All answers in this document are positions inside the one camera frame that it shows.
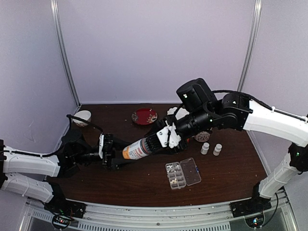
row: small white bottle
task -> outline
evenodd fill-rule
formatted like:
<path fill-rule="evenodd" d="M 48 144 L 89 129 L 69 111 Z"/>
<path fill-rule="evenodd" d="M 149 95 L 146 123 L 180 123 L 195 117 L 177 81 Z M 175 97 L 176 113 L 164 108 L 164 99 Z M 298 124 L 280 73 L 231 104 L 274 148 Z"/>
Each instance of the small white bottle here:
<path fill-rule="evenodd" d="M 205 142 L 205 143 L 203 144 L 203 146 L 202 146 L 201 154 L 202 154 L 202 155 L 207 154 L 207 151 L 208 151 L 209 148 L 210 148 L 210 144 L 207 143 L 207 142 Z"/>
<path fill-rule="evenodd" d="M 219 155 L 221 149 L 222 149 L 222 145 L 220 143 L 216 144 L 214 151 L 213 151 L 213 154 L 216 155 L 216 156 Z"/>

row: white wall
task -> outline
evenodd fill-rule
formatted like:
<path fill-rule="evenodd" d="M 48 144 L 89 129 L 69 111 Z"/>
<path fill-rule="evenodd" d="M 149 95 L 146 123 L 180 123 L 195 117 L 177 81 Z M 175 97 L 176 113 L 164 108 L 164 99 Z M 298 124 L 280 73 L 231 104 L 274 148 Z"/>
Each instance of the white wall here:
<path fill-rule="evenodd" d="M 0 1 L 0 139 L 51 152 L 75 111 L 49 0 Z M 0 229 L 17 230 L 25 198 L 0 191 Z"/>
<path fill-rule="evenodd" d="M 236 89 L 254 0 L 60 0 L 65 47 L 82 103 L 179 102 L 203 77 Z"/>
<path fill-rule="evenodd" d="M 244 91 L 269 105 L 305 116 L 308 113 L 308 2 L 263 0 L 260 28 Z M 257 142 L 271 171 L 291 144 L 262 133 Z M 301 230 L 307 229 L 308 176 L 286 187 Z"/>

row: open plastic lid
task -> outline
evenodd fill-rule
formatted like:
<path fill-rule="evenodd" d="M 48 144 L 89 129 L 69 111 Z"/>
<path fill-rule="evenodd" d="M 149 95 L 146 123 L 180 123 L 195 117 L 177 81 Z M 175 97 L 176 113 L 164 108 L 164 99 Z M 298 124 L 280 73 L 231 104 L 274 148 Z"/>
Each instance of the open plastic lid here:
<path fill-rule="evenodd" d="M 188 158 L 180 162 L 186 184 L 188 186 L 201 182 L 199 169 L 193 158 Z"/>

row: robotic arm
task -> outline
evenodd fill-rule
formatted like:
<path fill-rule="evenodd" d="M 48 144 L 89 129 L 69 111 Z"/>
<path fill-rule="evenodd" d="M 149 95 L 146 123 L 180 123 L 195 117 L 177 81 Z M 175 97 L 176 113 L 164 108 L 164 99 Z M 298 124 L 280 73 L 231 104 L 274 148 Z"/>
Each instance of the robotic arm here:
<path fill-rule="evenodd" d="M 81 132 L 69 130 L 62 138 L 62 148 L 52 154 L 26 153 L 7 147 L 0 142 L 0 186 L 22 195 L 36 198 L 54 213 L 65 215 L 73 212 L 74 217 L 83 216 L 85 205 L 67 201 L 56 184 L 40 182 L 19 173 L 36 173 L 51 177 L 70 177 L 79 168 L 77 164 L 101 161 L 103 165 L 118 169 L 122 164 L 132 163 L 150 154 L 161 152 L 177 153 L 185 150 L 186 140 L 201 131 L 231 128 L 238 131 L 260 131 L 292 142 L 289 153 L 278 167 L 253 189 L 252 198 L 231 203 L 234 217 L 262 211 L 270 206 L 270 198 L 292 176 L 308 171 L 308 118 L 296 116 L 241 92 L 226 91 L 217 100 L 203 79 L 185 83 L 177 90 L 189 112 L 177 120 L 168 115 L 157 121 L 145 138 L 130 144 L 110 134 L 101 134 L 98 145 L 89 146 Z M 121 152 L 116 156 L 115 150 Z"/>

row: white bowl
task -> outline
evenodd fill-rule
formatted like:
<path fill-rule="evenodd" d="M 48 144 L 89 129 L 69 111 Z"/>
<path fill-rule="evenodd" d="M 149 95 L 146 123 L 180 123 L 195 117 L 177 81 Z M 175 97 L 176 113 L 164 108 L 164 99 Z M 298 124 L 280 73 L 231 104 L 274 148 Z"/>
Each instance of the white bowl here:
<path fill-rule="evenodd" d="M 91 112 L 89 112 L 89 111 L 80 111 L 80 112 L 77 112 L 74 116 L 91 122 Z M 86 125 L 88 125 L 88 124 L 81 122 L 77 119 L 73 119 L 73 122 L 79 127 L 85 127 Z"/>

